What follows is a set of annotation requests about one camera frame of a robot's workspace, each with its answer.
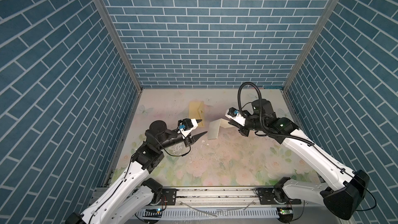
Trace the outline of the yellow envelope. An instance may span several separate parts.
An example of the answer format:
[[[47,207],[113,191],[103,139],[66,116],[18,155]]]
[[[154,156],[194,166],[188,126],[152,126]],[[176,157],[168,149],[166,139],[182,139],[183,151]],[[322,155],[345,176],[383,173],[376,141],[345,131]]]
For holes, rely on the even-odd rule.
[[[202,121],[200,123],[198,123],[198,127],[199,128],[203,128],[204,127],[204,121],[205,121],[205,117],[204,117],[204,101],[191,101],[189,103],[189,118],[190,119],[201,119]]]

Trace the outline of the cream letter paper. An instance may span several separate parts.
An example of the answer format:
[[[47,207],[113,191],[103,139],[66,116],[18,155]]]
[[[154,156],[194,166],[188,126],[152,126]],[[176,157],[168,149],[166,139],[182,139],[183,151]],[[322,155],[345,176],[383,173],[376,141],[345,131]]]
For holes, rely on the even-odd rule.
[[[209,123],[209,128],[207,132],[208,140],[216,140],[218,138],[218,134],[221,128],[237,128],[229,123],[228,120],[225,119],[217,119]]]

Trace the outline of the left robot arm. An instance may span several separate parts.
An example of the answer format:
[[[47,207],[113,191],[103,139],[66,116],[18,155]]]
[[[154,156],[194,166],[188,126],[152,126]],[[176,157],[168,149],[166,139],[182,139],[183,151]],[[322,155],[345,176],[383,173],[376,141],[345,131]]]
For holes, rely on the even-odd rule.
[[[72,213],[67,224],[124,224],[143,207],[158,203],[163,187],[149,174],[164,158],[168,147],[183,143],[191,147],[204,132],[191,135],[200,119],[183,119],[170,130],[162,120],[154,121],[145,132],[146,140],[131,156],[118,179],[82,213]]]

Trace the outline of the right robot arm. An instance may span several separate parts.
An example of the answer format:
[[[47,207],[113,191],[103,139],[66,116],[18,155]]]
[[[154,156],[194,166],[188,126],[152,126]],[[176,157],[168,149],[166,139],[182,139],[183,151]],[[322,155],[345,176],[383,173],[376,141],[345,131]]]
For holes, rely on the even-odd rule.
[[[323,183],[304,183],[283,177],[275,185],[275,201],[284,204],[290,200],[304,200],[325,206],[332,214],[350,220],[366,196],[370,177],[363,170],[354,171],[316,145],[290,119],[278,118],[270,101],[255,100],[253,113],[233,107],[226,112],[229,124],[237,127],[243,136],[250,131],[265,135],[296,153],[324,180]]]

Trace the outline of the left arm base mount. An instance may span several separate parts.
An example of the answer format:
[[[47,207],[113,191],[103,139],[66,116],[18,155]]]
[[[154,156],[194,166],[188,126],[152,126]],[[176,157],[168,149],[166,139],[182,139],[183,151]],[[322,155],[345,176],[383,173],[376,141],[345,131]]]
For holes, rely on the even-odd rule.
[[[153,193],[153,197],[151,202],[148,204],[149,205],[175,205],[176,203],[176,197],[177,197],[177,189],[176,188],[165,188],[162,189],[162,191],[157,191],[155,192],[154,190],[151,189],[151,192]]]

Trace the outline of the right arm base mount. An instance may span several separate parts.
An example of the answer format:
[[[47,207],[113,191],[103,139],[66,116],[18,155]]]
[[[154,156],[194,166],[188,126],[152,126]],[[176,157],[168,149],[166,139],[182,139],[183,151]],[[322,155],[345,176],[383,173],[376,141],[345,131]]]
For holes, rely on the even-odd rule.
[[[256,188],[254,190],[255,194],[259,198],[260,204],[261,205],[273,205],[273,204],[278,204],[278,205],[300,205],[302,204],[302,201],[299,199],[293,199],[293,200],[279,200],[274,194],[274,188],[273,187],[260,187]]]

